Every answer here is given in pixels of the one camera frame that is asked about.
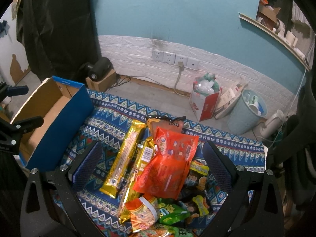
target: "screw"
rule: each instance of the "screw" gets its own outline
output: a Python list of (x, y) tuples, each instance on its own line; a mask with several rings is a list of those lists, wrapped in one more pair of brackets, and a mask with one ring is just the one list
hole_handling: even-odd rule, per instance
[(245, 168), (242, 165), (238, 165), (236, 166), (236, 168), (238, 171), (241, 171), (241, 172), (245, 170)]
[(34, 169), (31, 170), (31, 174), (32, 174), (32, 175), (36, 174), (37, 172), (38, 172), (38, 169), (37, 169), (37, 168), (34, 168)]
[(267, 169), (267, 171), (266, 171), (266, 172), (267, 172), (267, 174), (268, 174), (268, 175), (273, 175), (273, 171), (272, 171), (272, 170), (270, 170), (270, 169)]
[(66, 164), (63, 164), (63, 165), (61, 165), (61, 166), (59, 167), (59, 169), (60, 169), (61, 171), (65, 171), (67, 168), (68, 168), (68, 165), (66, 165)]

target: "light blue trash bin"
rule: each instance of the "light blue trash bin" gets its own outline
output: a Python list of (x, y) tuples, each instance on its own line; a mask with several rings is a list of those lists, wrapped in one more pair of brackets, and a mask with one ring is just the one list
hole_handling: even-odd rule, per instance
[[(263, 110), (260, 116), (255, 114), (246, 104), (246, 99), (249, 97), (251, 98), (254, 95), (258, 97), (258, 103), (261, 105)], [(253, 128), (260, 118), (267, 115), (267, 112), (267, 106), (265, 105), (264, 100), (254, 91), (246, 89), (242, 92), (236, 106), (230, 113), (230, 117), (227, 122), (228, 128), (232, 134), (243, 134)]]

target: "patterned tablecloth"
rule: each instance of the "patterned tablecloth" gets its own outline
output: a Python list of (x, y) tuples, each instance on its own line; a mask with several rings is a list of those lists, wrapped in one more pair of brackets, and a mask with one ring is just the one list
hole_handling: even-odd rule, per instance
[[(128, 236), (131, 232), (131, 224), (126, 222), (121, 225), (117, 219), (120, 196), (117, 199), (113, 199), (100, 192), (99, 188), (102, 186), (115, 160), (132, 119), (145, 122), (145, 115), (148, 114), (172, 116), (163, 111), (158, 111), (118, 96), (91, 90), (88, 90), (88, 92), (94, 104), (94, 111), (86, 119), (78, 134), (69, 144), (61, 164), (70, 164), (76, 155), (82, 153), (92, 140), (98, 139), (102, 142), (102, 158), (85, 189), (79, 192), (77, 197), (88, 214), (93, 218), (95, 224), (107, 237)], [(202, 147), (204, 142), (211, 140), (234, 164), (243, 165), (247, 170), (254, 172), (263, 172), (265, 170), (264, 148), (261, 143), (204, 126), (191, 120), (185, 121), (183, 133), (199, 136), (199, 144), (195, 155), (195, 159), (199, 161), (203, 161)], [(144, 141), (148, 135), (149, 132), (146, 129), (142, 140)], [(214, 218), (227, 196), (225, 192), (220, 190), (211, 173), (208, 175), (208, 182), (211, 186), (208, 190), (208, 195), (214, 212), (211, 215), (195, 218), (188, 226), (197, 235)], [(55, 202), (62, 206), (58, 196), (55, 197)]]

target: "wall socket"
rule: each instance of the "wall socket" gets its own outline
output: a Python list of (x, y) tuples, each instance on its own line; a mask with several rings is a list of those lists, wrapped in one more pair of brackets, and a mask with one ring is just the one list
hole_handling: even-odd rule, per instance
[(176, 59), (176, 54), (171, 52), (163, 53), (163, 62), (174, 64), (174, 60)]
[(199, 63), (199, 60), (194, 59), (194, 58), (188, 58), (186, 67), (189, 69), (198, 69), (198, 63)]
[(154, 61), (163, 61), (163, 51), (153, 50), (151, 57)]
[(179, 61), (183, 62), (183, 67), (186, 67), (186, 64), (188, 62), (188, 57), (177, 54), (174, 64), (178, 65)]

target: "barcode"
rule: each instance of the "barcode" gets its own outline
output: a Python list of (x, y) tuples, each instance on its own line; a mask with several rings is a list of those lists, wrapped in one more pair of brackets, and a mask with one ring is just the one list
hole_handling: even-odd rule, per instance
[(144, 154), (142, 156), (142, 160), (147, 163), (151, 160), (151, 156), (153, 155), (153, 149), (145, 147)]
[(188, 147), (186, 147), (186, 150), (185, 150), (185, 159), (186, 160), (188, 159), (188, 157), (190, 155), (191, 148), (192, 148), (191, 145), (188, 145)]

